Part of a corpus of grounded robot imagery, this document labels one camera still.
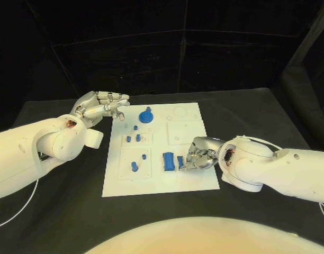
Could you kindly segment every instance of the black table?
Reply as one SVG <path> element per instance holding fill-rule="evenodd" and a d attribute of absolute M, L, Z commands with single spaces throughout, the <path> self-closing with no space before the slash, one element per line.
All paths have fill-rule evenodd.
<path fill-rule="evenodd" d="M 67 114 L 76 100 L 27 102 L 15 126 Z M 288 148 L 309 149 L 306 140 L 267 88 L 225 92 L 141 95 L 134 105 L 199 102 L 207 135 L 248 135 Z M 245 192 L 222 180 L 220 190 L 102 197 L 112 132 L 106 117 L 101 149 L 41 178 L 23 214 L 0 227 L 0 253 L 83 253 L 109 238 L 153 222 L 189 216 L 219 216 L 270 225 L 324 245 L 324 217 L 316 202 L 281 195 L 268 186 Z M 0 223 L 21 209 L 34 184 L 0 199 Z"/>

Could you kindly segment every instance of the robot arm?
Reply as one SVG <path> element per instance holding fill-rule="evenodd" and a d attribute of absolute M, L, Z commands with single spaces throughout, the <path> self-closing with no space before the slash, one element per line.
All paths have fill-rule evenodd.
<path fill-rule="evenodd" d="M 129 96 L 90 92 L 70 114 L 0 133 L 0 197 L 37 181 L 59 165 L 73 160 L 85 146 L 99 148 L 103 133 L 90 129 L 105 116 L 125 119 L 118 110 Z"/>
<path fill-rule="evenodd" d="M 324 203 L 324 152 L 278 146 L 274 152 L 268 145 L 275 146 L 245 136 L 228 142 L 197 137 L 181 170 L 219 163 L 223 180 L 241 189 L 259 192 L 267 184 L 284 195 Z"/>

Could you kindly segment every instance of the black backdrop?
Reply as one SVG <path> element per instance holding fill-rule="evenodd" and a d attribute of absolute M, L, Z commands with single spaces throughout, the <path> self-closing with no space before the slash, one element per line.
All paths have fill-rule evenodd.
<path fill-rule="evenodd" d="M 271 87 L 323 1 L 0 1 L 0 130 L 25 101 Z"/>

